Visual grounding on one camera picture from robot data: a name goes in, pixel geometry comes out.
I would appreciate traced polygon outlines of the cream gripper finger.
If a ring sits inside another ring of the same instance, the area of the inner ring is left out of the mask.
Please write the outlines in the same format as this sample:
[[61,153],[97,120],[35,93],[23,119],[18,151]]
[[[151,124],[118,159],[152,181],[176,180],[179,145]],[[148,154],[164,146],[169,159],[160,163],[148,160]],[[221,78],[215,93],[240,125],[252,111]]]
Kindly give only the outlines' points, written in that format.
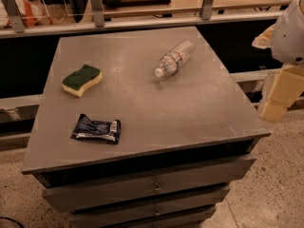
[[252,43],[254,48],[266,49],[270,48],[273,44],[273,32],[274,32],[274,25],[269,26],[266,28],[262,33],[256,37]]
[[284,65],[274,75],[273,83],[260,110],[260,118],[267,122],[278,122],[303,92],[304,67]]

